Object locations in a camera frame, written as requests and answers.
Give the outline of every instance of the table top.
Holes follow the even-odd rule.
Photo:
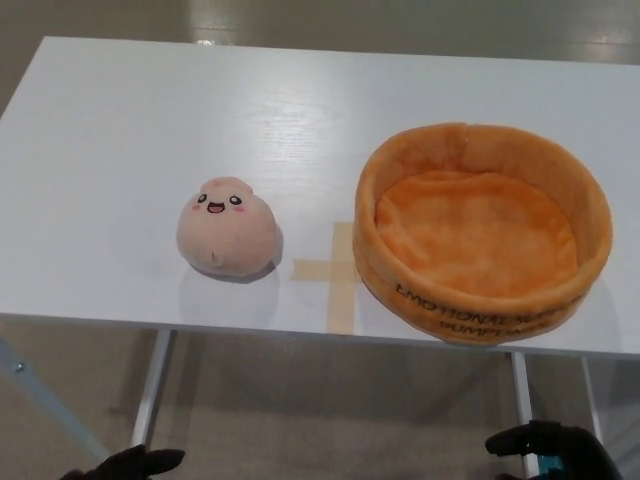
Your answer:
[[[327,333],[332,287],[296,279],[296,261],[331,259],[380,143],[463,121],[564,145],[614,215],[578,313],[501,348],[640,354],[639,85],[622,65],[46,38],[0,120],[0,314]],[[183,204],[223,175],[250,183],[283,233],[277,268],[253,283],[204,277],[175,246]],[[442,345],[362,284],[354,295],[354,338]]]

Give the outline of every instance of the masking tape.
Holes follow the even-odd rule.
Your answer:
[[[329,282],[327,332],[353,335],[356,284],[361,282],[353,261],[353,224],[333,224],[331,260],[294,260],[291,280]]]

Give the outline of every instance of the hand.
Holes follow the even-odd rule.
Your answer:
[[[94,470],[86,473],[73,470],[60,480],[149,480],[151,475],[178,467],[183,458],[182,450],[147,452],[144,445],[138,445],[112,455]]]
[[[491,454],[534,454],[556,457],[559,467],[529,480],[621,480],[615,464],[598,439],[579,427],[564,427],[557,422],[532,420],[489,438],[485,447]],[[496,480],[525,480],[499,475]]]

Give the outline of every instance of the metal table leg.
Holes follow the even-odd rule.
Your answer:
[[[522,353],[511,354],[511,366],[516,386],[516,400],[518,402],[518,417],[520,424],[533,420],[531,409],[531,397],[529,395],[529,379],[527,377],[527,364]],[[523,459],[524,470],[527,478],[534,477],[540,472],[538,460],[535,455],[527,455]]]
[[[158,330],[153,354],[149,362],[147,380],[142,392],[142,399],[138,407],[138,416],[133,427],[131,445],[148,444],[151,427],[155,421],[158,396],[162,389],[162,381],[167,366],[167,359],[175,330]]]
[[[600,422],[600,412],[598,412],[595,390],[593,385],[593,379],[591,378],[591,372],[589,370],[589,361],[586,357],[580,359],[582,364],[582,373],[584,375],[584,381],[587,386],[587,397],[589,399],[589,409],[591,410],[591,422],[593,423],[593,433],[600,443],[605,444],[604,437],[602,435],[602,426]]]
[[[51,415],[71,436],[102,462],[109,456],[107,449],[36,375],[7,342],[0,338],[0,373],[11,377],[34,403]]]

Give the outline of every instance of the gray floor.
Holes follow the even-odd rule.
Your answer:
[[[43,35],[640,64],[635,0],[0,0],[0,112]],[[151,332],[0,324],[111,449],[127,446]],[[576,359],[530,358],[541,418],[590,427]],[[167,480],[471,480],[517,422],[509,359],[295,338],[180,334],[153,446]],[[91,465],[0,381],[0,478]]]

